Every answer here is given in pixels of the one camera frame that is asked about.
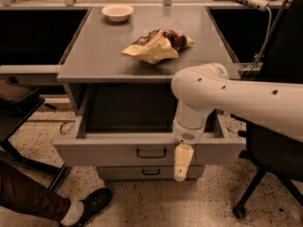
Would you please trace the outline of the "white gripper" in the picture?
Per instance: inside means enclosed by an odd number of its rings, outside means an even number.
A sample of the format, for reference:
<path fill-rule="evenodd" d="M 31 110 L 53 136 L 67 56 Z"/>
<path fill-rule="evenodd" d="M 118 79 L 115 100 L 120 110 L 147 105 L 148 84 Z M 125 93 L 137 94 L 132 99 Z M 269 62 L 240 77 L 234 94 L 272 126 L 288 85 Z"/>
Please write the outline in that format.
<path fill-rule="evenodd" d="M 197 144 L 204 131 L 213 107 L 191 106 L 179 101 L 173 119 L 172 133 L 180 143 L 174 150 L 174 180 L 183 182 L 187 177 L 188 168 L 194 149 L 190 145 Z"/>

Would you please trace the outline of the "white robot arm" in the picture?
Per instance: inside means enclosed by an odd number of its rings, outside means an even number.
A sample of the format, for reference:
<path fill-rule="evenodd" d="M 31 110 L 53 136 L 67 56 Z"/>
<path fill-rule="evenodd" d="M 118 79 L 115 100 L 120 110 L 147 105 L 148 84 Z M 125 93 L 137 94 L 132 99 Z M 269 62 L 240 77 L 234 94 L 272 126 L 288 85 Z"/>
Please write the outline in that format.
<path fill-rule="evenodd" d="M 181 144 L 198 143 L 216 109 L 303 141 L 303 85 L 232 80 L 216 62 L 187 67 L 172 78 L 178 99 L 172 132 Z"/>

